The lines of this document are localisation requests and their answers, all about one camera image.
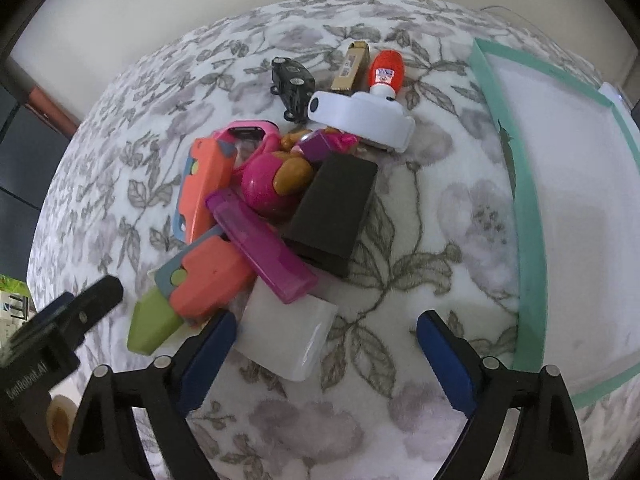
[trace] orange plastic case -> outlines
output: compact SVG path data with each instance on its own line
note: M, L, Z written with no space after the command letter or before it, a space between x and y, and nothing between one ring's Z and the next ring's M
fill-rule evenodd
M204 199L228 187L237 153L236 146L223 139L207 137L193 142L174 213L173 231L178 240L190 244L215 225Z
M255 279L247 259L222 235L213 227L156 272L160 293L185 320L207 319Z

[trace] black sponge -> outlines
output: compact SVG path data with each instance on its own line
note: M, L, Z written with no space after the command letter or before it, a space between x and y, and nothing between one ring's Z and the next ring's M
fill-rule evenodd
M377 174L375 162L331 153L286 229L285 243L311 265L346 277Z

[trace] orange toy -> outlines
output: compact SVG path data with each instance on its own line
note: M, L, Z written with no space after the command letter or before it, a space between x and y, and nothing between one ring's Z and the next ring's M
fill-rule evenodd
M383 50L369 68L369 93L396 98L404 79L404 60L397 50Z
M208 319L255 279L247 259L216 226L165 263L155 280L172 309L189 322Z
M204 199L228 187L237 152L233 144L221 139L207 137L193 142L174 215L174 236L178 240L190 244L215 225Z

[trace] orange bottle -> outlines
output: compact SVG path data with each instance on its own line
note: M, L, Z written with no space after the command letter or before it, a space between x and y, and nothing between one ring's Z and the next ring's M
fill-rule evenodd
M404 79L404 60L397 50L383 50L369 68L369 93L396 98Z

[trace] white plastic object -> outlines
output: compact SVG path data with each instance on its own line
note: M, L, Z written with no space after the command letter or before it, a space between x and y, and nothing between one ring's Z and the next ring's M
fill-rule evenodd
M369 88L369 93L382 98L396 98L396 91L387 83L375 83Z
M356 92L351 97L316 92L311 96L307 113L312 121L398 153L407 149L415 130L414 118L399 102L368 92Z
M310 295L284 304L262 278L238 326L234 348L289 381L311 375L338 307Z

